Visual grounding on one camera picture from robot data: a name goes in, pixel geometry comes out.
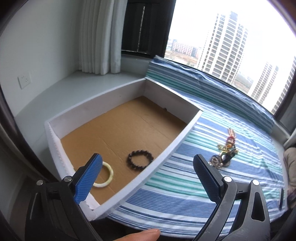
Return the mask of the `person left hand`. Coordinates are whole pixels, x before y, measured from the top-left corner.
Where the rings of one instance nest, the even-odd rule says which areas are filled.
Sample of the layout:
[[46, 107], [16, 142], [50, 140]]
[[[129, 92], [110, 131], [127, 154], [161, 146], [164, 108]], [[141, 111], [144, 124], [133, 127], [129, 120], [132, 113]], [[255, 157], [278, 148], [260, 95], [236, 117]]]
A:
[[115, 241], [156, 241], [161, 235], [159, 229], [149, 229], [137, 233], [132, 233], [124, 237], [118, 238]]

